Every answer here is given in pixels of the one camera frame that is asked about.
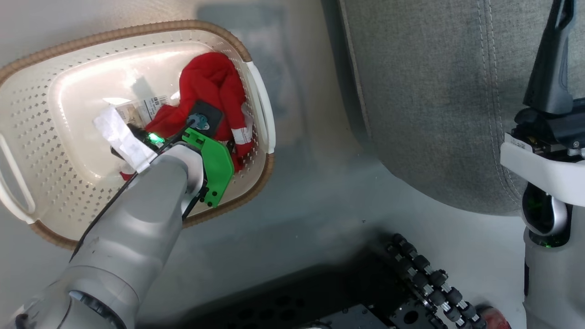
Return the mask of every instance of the gray fabric cushion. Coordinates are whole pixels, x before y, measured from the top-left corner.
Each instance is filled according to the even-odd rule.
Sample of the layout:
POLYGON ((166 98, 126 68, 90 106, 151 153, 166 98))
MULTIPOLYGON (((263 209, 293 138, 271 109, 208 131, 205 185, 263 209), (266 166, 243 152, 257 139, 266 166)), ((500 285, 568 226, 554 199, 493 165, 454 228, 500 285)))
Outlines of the gray fabric cushion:
MULTIPOLYGON (((340 0, 369 134, 392 174, 464 210, 513 214, 525 182, 499 147, 530 77, 551 0, 340 0)), ((585 6, 569 89, 585 94, 585 6)))

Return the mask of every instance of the white paper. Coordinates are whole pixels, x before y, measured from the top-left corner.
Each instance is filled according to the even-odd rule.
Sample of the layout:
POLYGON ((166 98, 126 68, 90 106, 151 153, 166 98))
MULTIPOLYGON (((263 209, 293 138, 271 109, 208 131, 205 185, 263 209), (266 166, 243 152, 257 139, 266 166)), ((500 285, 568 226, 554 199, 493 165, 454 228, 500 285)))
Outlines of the white paper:
POLYGON ((138 173, 148 168, 156 157, 154 151, 132 135, 113 105, 103 110, 93 123, 110 145, 138 173))

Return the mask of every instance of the black cable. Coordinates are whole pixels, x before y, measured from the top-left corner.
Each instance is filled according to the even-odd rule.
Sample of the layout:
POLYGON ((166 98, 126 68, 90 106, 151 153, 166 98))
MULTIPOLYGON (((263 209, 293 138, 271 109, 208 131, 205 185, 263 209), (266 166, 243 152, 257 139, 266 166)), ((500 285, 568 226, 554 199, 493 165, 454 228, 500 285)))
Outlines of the black cable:
MULTIPOLYGON (((191 126, 191 124, 193 124, 193 122, 195 122, 195 120, 191 120, 191 121, 187 122, 187 124, 185 125, 185 127, 183 127, 179 131, 179 133, 177 133, 171 139, 167 140, 164 143, 164 145, 161 146, 160 149, 158 149, 156 151, 156 157, 159 157, 161 155, 161 153, 163 153, 163 150, 166 149, 172 143, 175 143, 177 141, 177 139, 179 139, 179 140, 182 139, 183 133, 187 130, 187 128, 189 128, 191 126)), ((128 188, 128 186, 134 180, 134 178, 136 178, 136 176, 138 176, 138 173, 135 173, 134 175, 132 175, 132 177, 130 177, 130 179, 128 181, 126 181, 126 183, 124 183, 124 185, 122 185, 122 187, 118 190, 118 192, 104 206, 104 208, 102 209, 102 211, 100 211, 99 214, 95 217, 95 219, 90 223, 90 225, 87 226, 87 229, 85 230, 85 232, 83 232, 83 235, 79 239, 79 242, 77 242, 77 245, 75 246, 75 250, 73 250, 73 254, 71 255, 71 258, 69 259, 69 262, 71 262, 73 260, 73 257, 75 257, 75 255, 77 254, 77 252, 79 251, 79 249, 83 245, 83 241, 85 240, 85 237, 90 232, 90 230, 95 226, 95 224, 97 224, 97 222, 99 221, 99 219, 102 218, 102 216, 106 213, 106 211, 110 208, 110 206, 114 203, 114 201, 116 201, 118 199, 118 197, 120 195, 122 195, 122 193, 128 188)))

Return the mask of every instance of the floor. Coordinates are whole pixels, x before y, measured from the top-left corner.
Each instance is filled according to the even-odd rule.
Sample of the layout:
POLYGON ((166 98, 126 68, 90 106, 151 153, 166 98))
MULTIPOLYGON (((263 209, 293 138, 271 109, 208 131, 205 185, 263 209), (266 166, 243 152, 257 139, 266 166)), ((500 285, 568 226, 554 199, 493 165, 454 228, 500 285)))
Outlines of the floor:
MULTIPOLYGON (((189 310, 321 263, 339 263, 376 232, 400 232, 468 301, 525 328, 524 226, 440 204, 392 176, 367 141, 333 0, 28 0, 0 12, 0 66, 125 26, 203 19, 238 36, 267 83, 276 168, 242 208, 184 230, 139 313, 168 324, 189 310)), ((70 252, 0 209, 0 323, 51 283, 70 252)))

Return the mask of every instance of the laundry basket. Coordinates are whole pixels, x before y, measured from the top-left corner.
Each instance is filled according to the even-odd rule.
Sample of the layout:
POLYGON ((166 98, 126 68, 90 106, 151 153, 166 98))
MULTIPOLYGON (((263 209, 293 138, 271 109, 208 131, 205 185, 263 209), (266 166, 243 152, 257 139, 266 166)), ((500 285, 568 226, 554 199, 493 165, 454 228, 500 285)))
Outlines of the laundry basket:
POLYGON ((246 92, 243 110, 254 119, 255 145, 220 205, 198 204, 184 227, 251 200, 273 168, 276 137, 268 94, 242 42, 197 20, 100 33, 2 68, 0 149, 8 166, 2 167, 0 200, 41 237, 73 249, 123 184, 121 160, 111 155, 92 120, 108 99, 177 95, 181 70, 207 52, 224 53, 236 66, 246 92), (16 183, 9 188, 7 181, 16 183))

